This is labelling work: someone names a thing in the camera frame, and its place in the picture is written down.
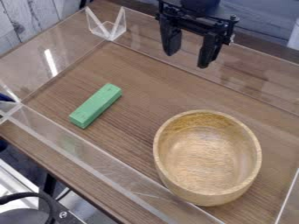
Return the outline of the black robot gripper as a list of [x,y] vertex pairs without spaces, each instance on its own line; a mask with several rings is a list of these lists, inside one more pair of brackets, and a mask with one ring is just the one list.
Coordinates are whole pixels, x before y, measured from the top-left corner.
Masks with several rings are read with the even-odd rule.
[[168,56],[182,48],[186,30],[203,37],[198,67],[207,68],[218,58],[222,44],[230,45],[235,38],[239,17],[220,8],[220,0],[158,0],[155,19],[160,24],[163,50]]

